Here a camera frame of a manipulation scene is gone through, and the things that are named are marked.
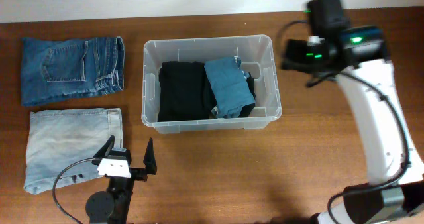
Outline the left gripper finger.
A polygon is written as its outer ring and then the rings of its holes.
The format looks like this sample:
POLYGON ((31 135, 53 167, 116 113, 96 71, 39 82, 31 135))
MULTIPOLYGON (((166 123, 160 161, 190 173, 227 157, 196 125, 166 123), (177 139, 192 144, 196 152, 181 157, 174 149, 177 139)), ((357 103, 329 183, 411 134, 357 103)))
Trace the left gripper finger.
POLYGON ((92 164, 100 165, 103 158, 106 158, 115 144, 115 136, 111 135, 107 142, 94 154, 92 164))
POLYGON ((146 147, 146 152, 143 159, 143 164, 145 165, 145 170, 147 174, 156 175, 157 174, 157 164, 154 155, 154 145, 153 138, 150 138, 146 147))

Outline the light blue jeans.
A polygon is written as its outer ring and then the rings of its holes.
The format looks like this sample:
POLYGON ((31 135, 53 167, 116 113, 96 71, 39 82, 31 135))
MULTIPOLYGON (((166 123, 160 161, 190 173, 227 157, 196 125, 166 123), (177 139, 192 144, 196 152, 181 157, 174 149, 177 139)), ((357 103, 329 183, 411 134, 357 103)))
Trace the light blue jeans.
POLYGON ((64 168, 93 157, 111 135, 115 136, 114 147, 121 148, 123 123, 119 108, 32 112, 24 190, 40 194, 53 187, 62 188, 98 178, 97 167, 85 162, 65 172, 54 184, 64 168))

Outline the large black garment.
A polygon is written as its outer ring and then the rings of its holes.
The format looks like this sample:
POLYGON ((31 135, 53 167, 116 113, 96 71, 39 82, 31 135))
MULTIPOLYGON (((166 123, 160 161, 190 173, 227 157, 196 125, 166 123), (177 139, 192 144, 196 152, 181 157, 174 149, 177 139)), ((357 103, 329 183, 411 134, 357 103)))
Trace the large black garment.
POLYGON ((209 118, 203 104, 206 73, 201 62, 163 62, 159 71, 159 122, 209 118))

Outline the dark blue jeans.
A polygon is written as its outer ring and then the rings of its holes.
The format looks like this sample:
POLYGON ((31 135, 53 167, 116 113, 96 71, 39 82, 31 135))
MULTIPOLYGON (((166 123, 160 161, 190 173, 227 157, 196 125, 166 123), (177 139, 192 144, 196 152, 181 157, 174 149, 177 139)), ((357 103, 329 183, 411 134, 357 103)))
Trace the dark blue jeans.
POLYGON ((21 105, 35 107, 124 90, 120 36, 64 41, 22 39, 21 105))

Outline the small black garment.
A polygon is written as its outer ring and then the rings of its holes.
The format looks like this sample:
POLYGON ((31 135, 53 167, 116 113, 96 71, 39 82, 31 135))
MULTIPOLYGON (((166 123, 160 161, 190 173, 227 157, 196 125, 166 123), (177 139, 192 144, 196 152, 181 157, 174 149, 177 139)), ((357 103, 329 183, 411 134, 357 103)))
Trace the small black garment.
POLYGON ((217 89, 217 95, 206 78, 203 88, 203 104, 206 111, 215 118, 248 117, 255 108, 256 94, 254 78, 250 72, 243 72, 245 79, 231 87, 217 89))

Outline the blue shirt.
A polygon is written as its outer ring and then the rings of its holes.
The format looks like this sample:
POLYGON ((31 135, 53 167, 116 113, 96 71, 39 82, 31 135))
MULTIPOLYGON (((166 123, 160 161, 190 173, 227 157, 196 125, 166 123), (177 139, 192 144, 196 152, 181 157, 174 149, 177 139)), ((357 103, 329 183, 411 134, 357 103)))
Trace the blue shirt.
POLYGON ((215 98, 211 108, 218 119, 246 118, 256 106, 254 78, 241 69, 238 56, 205 63, 205 73, 215 98))

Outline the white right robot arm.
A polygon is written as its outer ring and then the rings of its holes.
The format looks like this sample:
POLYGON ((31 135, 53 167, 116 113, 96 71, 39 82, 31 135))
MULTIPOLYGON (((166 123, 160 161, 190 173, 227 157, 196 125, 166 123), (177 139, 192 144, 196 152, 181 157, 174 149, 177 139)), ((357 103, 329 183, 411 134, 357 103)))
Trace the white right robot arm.
POLYGON ((309 74, 308 87, 331 80, 356 120, 368 181, 332 196, 311 223, 389 223, 423 211, 423 161, 398 99, 382 31, 352 27, 341 0, 311 0, 311 36, 288 40, 282 68, 309 74))

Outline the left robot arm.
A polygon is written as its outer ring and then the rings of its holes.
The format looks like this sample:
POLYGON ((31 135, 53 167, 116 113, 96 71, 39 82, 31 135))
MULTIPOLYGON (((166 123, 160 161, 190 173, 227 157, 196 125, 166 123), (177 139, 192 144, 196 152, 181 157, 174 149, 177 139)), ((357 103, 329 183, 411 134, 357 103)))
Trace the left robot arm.
POLYGON ((105 191, 89 197, 85 212, 90 223, 112 224, 127 222, 130 202, 136 181, 147 181, 149 175, 157 173, 153 140, 148 141, 143 159, 143 168, 131 168, 131 152, 125 148, 115 148, 115 136, 95 153, 92 164, 100 176, 109 179, 105 191))

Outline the clear plastic storage bin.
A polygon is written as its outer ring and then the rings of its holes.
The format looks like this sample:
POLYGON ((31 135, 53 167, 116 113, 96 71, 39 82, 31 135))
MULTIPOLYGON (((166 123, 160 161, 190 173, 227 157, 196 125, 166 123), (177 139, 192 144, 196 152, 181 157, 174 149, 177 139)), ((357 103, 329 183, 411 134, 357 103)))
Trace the clear plastic storage bin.
POLYGON ((263 129, 282 115, 272 40, 265 34, 215 38, 149 40, 144 45, 142 122, 160 134, 216 129, 263 129), (247 118, 158 122, 159 71, 163 62, 206 62, 238 56, 254 78, 256 105, 247 118))

